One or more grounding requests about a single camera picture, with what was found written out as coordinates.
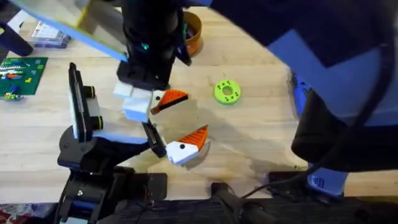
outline wooden tabletop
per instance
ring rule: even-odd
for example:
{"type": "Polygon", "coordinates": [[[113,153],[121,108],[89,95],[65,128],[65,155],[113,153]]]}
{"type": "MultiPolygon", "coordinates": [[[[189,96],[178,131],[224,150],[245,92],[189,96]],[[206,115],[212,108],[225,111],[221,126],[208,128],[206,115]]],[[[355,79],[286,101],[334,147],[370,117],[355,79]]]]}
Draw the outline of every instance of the wooden tabletop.
{"type": "MultiPolygon", "coordinates": [[[[170,84],[190,99],[158,114],[167,141],[209,124],[208,144],[199,158],[174,166],[147,151],[123,163],[139,172],[166,172],[167,199],[208,198],[212,182],[227,182],[238,195],[261,184],[271,170],[306,169],[290,150],[298,120],[289,94],[289,69],[239,28],[206,8],[192,8],[203,21],[203,50],[191,67],[177,61],[170,84]],[[222,79],[238,82],[242,97],[225,106],[213,97],[222,79]]],[[[36,23],[20,31],[27,37],[36,23]]],[[[34,96],[18,103],[0,101],[0,203],[56,202],[69,170],[57,165],[58,140],[71,125],[67,99],[68,64],[96,88],[103,110],[120,113],[113,96],[118,61],[72,40],[67,49],[36,49],[49,57],[34,96]]],[[[131,124],[120,113],[120,124],[131,124]]],[[[345,194],[398,195],[398,172],[350,174],[345,194]]],[[[261,193],[258,197],[269,197],[261,193]]]]}

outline black metal part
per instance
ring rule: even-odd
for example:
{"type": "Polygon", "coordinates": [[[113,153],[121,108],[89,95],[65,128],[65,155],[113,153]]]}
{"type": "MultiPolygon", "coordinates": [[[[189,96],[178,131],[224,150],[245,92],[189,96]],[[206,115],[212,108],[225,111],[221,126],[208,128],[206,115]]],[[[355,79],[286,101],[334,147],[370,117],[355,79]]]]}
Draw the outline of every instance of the black metal part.
{"type": "MultiPolygon", "coordinates": [[[[312,90],[292,143],[293,152],[316,164],[346,131],[347,125],[335,118],[312,90]]],[[[324,168],[340,172],[398,169],[398,125],[362,127],[356,137],[324,168]]]]}
{"type": "Polygon", "coordinates": [[[63,222],[75,217],[94,224],[112,215],[122,200],[150,202],[166,194],[166,174],[136,174],[133,168],[119,166],[100,175],[71,170],[58,215],[63,222]]]}
{"type": "Polygon", "coordinates": [[[70,126],[61,136],[59,143],[61,153],[58,164],[81,172],[102,173],[133,156],[149,149],[149,144],[126,144],[111,142],[103,138],[93,138],[80,143],[74,138],[70,126]]]}
{"type": "Polygon", "coordinates": [[[93,137],[90,113],[88,111],[86,95],[83,91],[80,71],[76,69],[74,63],[70,63],[69,66],[69,88],[72,95],[78,139],[80,142],[90,141],[93,137]]]}
{"type": "Polygon", "coordinates": [[[227,209],[229,209],[229,213],[232,214],[234,212],[239,212],[241,223],[299,224],[294,220],[274,217],[271,214],[267,213],[257,200],[241,199],[238,196],[231,194],[228,189],[228,185],[224,183],[212,183],[211,196],[213,198],[218,197],[220,200],[222,200],[225,203],[227,209]]]}
{"type": "MultiPolygon", "coordinates": [[[[288,180],[300,173],[302,172],[270,172],[268,173],[268,181],[273,183],[281,180],[288,180]]],[[[269,187],[267,190],[272,194],[273,197],[282,197],[291,202],[316,201],[324,205],[331,205],[338,203],[344,197],[344,194],[336,197],[313,190],[308,185],[307,179],[298,180],[289,184],[278,185],[277,187],[269,187]]]]}
{"type": "Polygon", "coordinates": [[[150,120],[148,120],[148,122],[143,123],[142,126],[144,127],[144,131],[148,136],[148,144],[152,151],[159,158],[166,156],[166,145],[163,143],[163,140],[154,125],[150,122],[150,120]]]}
{"type": "Polygon", "coordinates": [[[122,14],[128,62],[119,64],[119,80],[145,90],[166,90],[175,57],[191,64],[180,1],[124,1],[122,14]]]}
{"type": "Polygon", "coordinates": [[[111,215],[120,200],[163,200],[167,194],[166,174],[136,174],[116,166],[149,148],[149,143],[125,144],[103,138],[79,142],[70,126],[60,139],[58,164],[71,174],[60,201],[59,215],[88,220],[111,215]]]}

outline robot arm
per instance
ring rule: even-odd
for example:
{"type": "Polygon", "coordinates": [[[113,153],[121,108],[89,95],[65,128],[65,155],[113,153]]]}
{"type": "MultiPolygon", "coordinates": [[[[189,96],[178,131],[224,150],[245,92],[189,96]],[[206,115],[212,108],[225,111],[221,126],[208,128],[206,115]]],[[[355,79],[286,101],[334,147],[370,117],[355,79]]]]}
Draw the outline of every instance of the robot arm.
{"type": "MultiPolygon", "coordinates": [[[[347,125],[353,124],[377,82],[382,66],[381,46],[386,41],[380,28],[391,26],[398,5],[394,1],[201,2],[240,26],[285,62],[347,125]],[[381,15],[386,16],[385,24],[375,22],[381,15]]],[[[368,126],[398,124],[397,94],[395,77],[368,126]]]]}

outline black cable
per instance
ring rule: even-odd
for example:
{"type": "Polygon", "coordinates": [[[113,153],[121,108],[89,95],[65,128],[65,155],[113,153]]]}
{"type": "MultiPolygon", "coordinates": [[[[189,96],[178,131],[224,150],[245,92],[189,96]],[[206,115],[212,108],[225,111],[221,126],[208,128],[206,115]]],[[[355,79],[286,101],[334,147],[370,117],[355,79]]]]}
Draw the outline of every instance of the black cable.
{"type": "Polygon", "coordinates": [[[224,213],[225,213],[226,217],[228,218],[229,224],[236,224],[234,217],[232,216],[231,212],[229,211],[229,209],[228,209],[227,205],[225,204],[225,202],[223,201],[223,199],[218,196],[215,196],[215,198],[223,207],[224,213]]]}
{"type": "Polygon", "coordinates": [[[143,208],[143,209],[141,210],[141,212],[140,212],[139,215],[138,215],[136,224],[138,224],[138,222],[139,222],[139,220],[141,219],[142,215],[143,215],[144,213],[146,213],[146,211],[148,211],[148,210],[149,210],[148,208],[143,208]]]}
{"type": "Polygon", "coordinates": [[[355,137],[355,134],[359,128],[365,125],[366,121],[371,117],[374,110],[377,108],[379,103],[382,101],[386,95],[391,81],[394,77],[394,63],[395,63],[395,48],[394,48],[394,31],[392,30],[391,23],[382,18],[382,13],[377,13],[374,15],[376,18],[375,27],[380,28],[379,37],[381,38],[380,48],[380,58],[381,67],[379,72],[379,78],[377,83],[374,85],[369,98],[366,100],[362,110],[356,117],[355,122],[352,126],[348,127],[347,130],[341,135],[338,142],[328,151],[328,153],[323,156],[316,164],[311,168],[308,168],[305,172],[302,172],[295,177],[287,180],[281,180],[278,182],[272,182],[269,184],[262,185],[255,188],[251,192],[243,195],[241,198],[247,198],[254,193],[269,187],[275,187],[278,185],[289,184],[302,178],[306,178],[308,175],[316,172],[319,168],[327,165],[331,162],[340,152],[345,148],[344,146],[349,142],[349,140],[355,137]]]}

